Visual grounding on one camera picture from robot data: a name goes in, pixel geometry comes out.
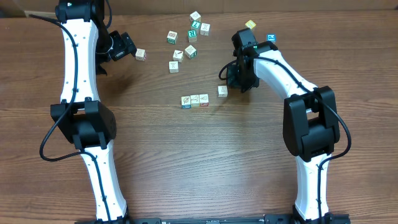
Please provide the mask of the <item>yellow-sided wooden block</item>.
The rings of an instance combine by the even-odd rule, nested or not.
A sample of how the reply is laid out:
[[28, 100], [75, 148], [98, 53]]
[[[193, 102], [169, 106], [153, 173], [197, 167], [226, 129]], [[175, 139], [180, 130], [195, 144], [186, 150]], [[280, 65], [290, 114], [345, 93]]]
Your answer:
[[220, 98], [226, 98], [228, 96], [228, 87], [226, 85], [218, 86], [218, 96]]

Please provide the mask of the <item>red Q wooden block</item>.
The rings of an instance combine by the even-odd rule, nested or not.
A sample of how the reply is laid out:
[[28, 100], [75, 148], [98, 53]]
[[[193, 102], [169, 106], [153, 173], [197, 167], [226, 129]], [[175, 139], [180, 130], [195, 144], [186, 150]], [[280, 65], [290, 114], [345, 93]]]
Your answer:
[[209, 105], [209, 97], [208, 94], [199, 95], [200, 106], [208, 106]]

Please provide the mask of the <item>yellow-edged wooden block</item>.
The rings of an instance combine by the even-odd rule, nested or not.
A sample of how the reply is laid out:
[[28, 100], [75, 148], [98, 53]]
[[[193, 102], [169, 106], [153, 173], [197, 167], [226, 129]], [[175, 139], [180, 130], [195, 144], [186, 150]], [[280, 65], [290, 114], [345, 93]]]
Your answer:
[[199, 107], [200, 106], [200, 96], [199, 95], [191, 95], [190, 102], [192, 107]]

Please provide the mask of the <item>blue-edged wooden block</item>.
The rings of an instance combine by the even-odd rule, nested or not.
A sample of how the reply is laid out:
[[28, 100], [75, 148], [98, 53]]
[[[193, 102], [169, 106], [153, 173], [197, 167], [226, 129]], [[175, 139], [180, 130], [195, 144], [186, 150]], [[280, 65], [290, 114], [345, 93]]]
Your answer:
[[192, 107], [190, 96], [181, 97], [181, 107], [182, 109], [190, 109]]

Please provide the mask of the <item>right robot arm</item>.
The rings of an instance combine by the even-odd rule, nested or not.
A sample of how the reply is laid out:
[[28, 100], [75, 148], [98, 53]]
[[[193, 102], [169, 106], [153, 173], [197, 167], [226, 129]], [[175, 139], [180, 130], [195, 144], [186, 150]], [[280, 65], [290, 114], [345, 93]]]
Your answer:
[[223, 67], [224, 81], [246, 92], [266, 82], [284, 101], [282, 135], [297, 165], [297, 198], [289, 223], [348, 223], [326, 202], [326, 177], [334, 145], [340, 140], [333, 90], [306, 81], [271, 41], [259, 43], [249, 28], [232, 38], [236, 58]]

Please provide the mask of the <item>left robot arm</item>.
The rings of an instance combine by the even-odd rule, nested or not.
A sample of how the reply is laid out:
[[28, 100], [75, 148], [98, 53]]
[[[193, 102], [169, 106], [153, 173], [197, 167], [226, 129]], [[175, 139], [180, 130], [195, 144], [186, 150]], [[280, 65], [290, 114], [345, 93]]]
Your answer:
[[95, 223], [130, 223], [113, 159], [116, 118], [100, 101], [96, 76], [104, 62], [137, 48], [128, 33], [108, 32], [108, 1], [60, 1], [55, 8], [65, 44], [65, 78], [60, 103], [51, 105], [55, 126], [76, 148], [90, 175], [96, 200]]

